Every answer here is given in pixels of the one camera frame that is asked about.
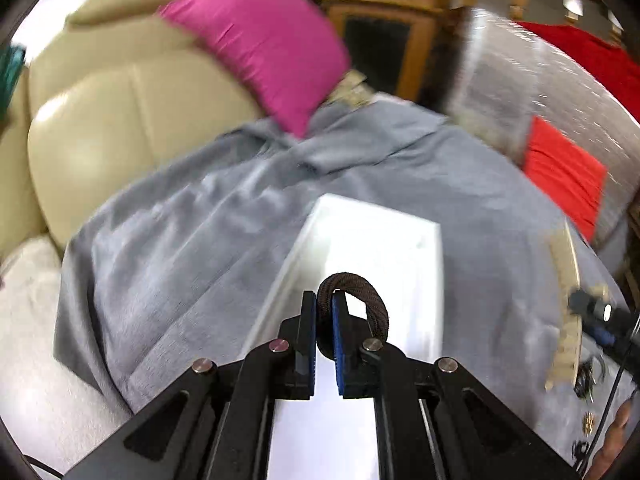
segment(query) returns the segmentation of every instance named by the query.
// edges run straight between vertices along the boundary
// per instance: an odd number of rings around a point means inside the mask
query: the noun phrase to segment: teal object
[[[0,121],[4,120],[15,85],[24,64],[25,49],[22,46],[0,47]]]

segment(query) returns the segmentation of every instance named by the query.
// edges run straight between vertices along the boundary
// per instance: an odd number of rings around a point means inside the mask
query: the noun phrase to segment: gray blanket
[[[506,158],[413,105],[331,105],[302,141],[271,120],[248,124],[110,199],[66,250],[56,358],[134,412],[195,358],[238,359],[328,192],[441,225],[443,354],[569,459],[587,407],[570,388],[543,389],[559,323],[546,236],[564,217]],[[622,301],[574,238],[583,283]],[[616,405],[629,391],[625,380]]]

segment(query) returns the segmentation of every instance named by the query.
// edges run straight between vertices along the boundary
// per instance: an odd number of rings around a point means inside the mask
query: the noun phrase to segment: red cloth
[[[524,173],[591,241],[607,168],[551,124],[534,117]]]
[[[519,23],[573,58],[640,122],[640,66],[623,49],[571,25]]]

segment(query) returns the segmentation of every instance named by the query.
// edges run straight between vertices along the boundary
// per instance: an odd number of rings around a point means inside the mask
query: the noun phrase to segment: magenta cushion
[[[331,23],[307,0],[174,0],[159,13],[201,37],[297,137],[350,67]]]

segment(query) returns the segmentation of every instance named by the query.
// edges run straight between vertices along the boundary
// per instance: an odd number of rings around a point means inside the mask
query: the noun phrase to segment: white tray
[[[442,347],[442,251],[438,224],[380,206],[326,194],[287,256],[242,357],[276,337],[280,322],[300,313],[304,290],[334,272],[370,281],[389,312],[388,341],[408,357],[433,362]],[[347,296],[350,314],[364,304]],[[378,478],[372,399],[343,400],[335,364],[316,352],[316,394],[279,401],[271,439],[272,480]]]

